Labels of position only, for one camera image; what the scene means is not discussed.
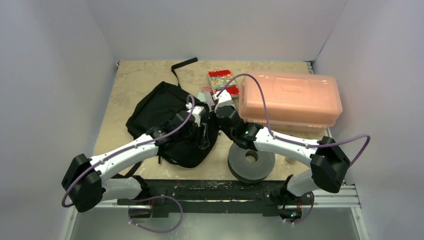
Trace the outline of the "black student backpack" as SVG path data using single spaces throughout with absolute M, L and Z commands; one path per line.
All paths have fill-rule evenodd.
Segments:
M 190 112 L 186 108 L 188 95 L 179 84 L 160 82 L 136 105 L 126 127 L 134 139 L 143 134 L 150 134 L 155 139 L 170 133 L 157 141 L 158 155 L 170 164 L 195 168 L 213 149 L 219 126 L 209 106 L 195 99 L 195 106 L 205 110 L 200 123 L 196 124 L 192 116 L 180 130 L 172 133 Z

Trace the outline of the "red treehouse paperback book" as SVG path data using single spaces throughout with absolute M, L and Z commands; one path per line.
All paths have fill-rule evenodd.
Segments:
M 218 93 L 222 90 L 233 77 L 229 69 L 209 71 L 207 75 L 213 93 Z M 240 90 L 235 81 L 232 81 L 225 89 L 232 98 L 238 98 L 240 95 Z

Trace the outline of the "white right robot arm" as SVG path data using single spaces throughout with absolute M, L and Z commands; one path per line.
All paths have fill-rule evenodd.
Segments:
M 280 196 L 288 204 L 321 189 L 338 193 L 351 161 L 331 137 L 320 140 L 270 133 L 263 125 L 245 122 L 230 105 L 215 109 L 216 121 L 225 135 L 245 150 L 268 152 L 294 159 L 309 169 L 288 177 Z

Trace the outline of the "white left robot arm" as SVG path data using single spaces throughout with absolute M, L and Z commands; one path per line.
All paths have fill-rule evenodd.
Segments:
M 192 142 L 204 146 L 209 116 L 201 107 L 183 110 L 172 119 L 148 129 L 135 140 L 107 153 L 87 157 L 75 156 L 61 181 L 65 190 L 64 208 L 75 207 L 80 213 L 113 199 L 129 199 L 138 205 L 146 203 L 149 191 L 137 178 L 115 178 L 122 170 L 178 148 L 179 143 Z

